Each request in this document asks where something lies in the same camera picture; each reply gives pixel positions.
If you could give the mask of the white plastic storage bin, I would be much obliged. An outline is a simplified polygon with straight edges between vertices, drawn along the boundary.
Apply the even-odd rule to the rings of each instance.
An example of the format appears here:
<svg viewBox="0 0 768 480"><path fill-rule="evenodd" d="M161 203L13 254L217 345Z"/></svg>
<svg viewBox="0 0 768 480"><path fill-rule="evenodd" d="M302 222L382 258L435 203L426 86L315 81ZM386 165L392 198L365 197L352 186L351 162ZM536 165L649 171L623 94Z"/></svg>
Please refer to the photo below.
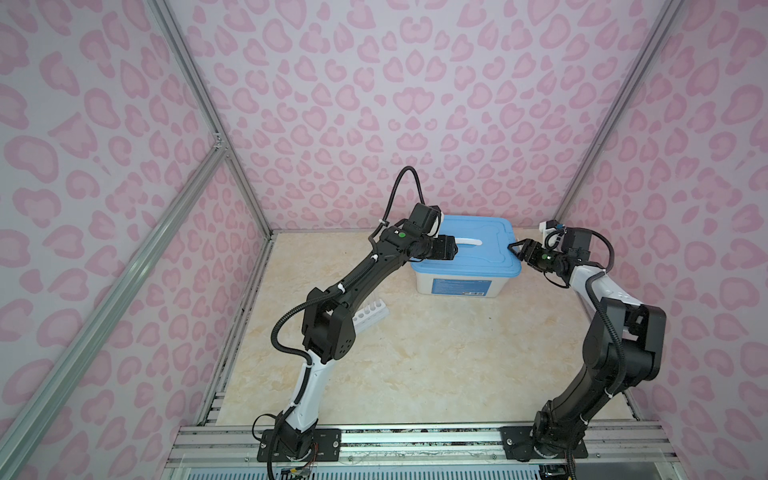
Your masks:
<svg viewBox="0 0 768 480"><path fill-rule="evenodd" d="M473 298L495 298L511 280L510 277L440 276L422 273L416 273L415 278L420 294Z"/></svg>

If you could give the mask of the blue plastic bin lid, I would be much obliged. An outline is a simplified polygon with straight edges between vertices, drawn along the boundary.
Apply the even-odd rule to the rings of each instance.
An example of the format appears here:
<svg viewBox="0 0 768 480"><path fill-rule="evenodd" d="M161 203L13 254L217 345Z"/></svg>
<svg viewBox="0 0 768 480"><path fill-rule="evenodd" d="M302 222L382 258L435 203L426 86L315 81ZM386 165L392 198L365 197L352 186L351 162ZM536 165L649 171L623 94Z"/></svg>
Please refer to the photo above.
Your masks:
<svg viewBox="0 0 768 480"><path fill-rule="evenodd" d="M439 232L456 239L458 252L452 260L411 263L417 273L514 278L522 270L521 262L508 249L517 238L506 219L446 215Z"/></svg>

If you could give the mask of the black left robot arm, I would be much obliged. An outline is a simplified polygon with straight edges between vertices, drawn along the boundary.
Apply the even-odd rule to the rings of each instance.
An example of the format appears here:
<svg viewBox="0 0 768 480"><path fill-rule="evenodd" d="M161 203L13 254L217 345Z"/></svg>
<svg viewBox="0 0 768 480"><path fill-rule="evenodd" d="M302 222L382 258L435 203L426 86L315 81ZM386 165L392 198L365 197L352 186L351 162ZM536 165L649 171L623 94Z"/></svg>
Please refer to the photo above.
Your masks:
<svg viewBox="0 0 768 480"><path fill-rule="evenodd" d="M274 417L265 441L267 460L279 451L303 460L314 450L314 430L326 387L336 364L357 339L355 316L363 301L390 275L412 260L452 260L455 239L441 235L444 215L436 205L419 203L394 224L381 224L370 237L371 251L330 287L312 289L285 313L270 333L272 347L303 360L288 406Z"/></svg>

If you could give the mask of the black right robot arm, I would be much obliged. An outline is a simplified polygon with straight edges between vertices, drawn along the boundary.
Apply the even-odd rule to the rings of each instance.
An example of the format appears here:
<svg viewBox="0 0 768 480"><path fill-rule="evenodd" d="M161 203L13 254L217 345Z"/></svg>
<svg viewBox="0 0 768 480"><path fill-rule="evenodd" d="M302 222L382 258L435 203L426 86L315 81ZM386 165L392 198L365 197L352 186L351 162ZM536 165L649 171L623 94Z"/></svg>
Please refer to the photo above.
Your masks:
<svg viewBox="0 0 768 480"><path fill-rule="evenodd" d="M517 241L509 245L510 252L544 276L556 275L558 287L573 289L594 314L578 374L536 413L527 431L503 431L505 449L507 458L521 462L562 458L572 465L591 420L602 408L658 376L667 316L610 278L615 250L604 235L556 220L541 223L539 230L541 240Z"/></svg>

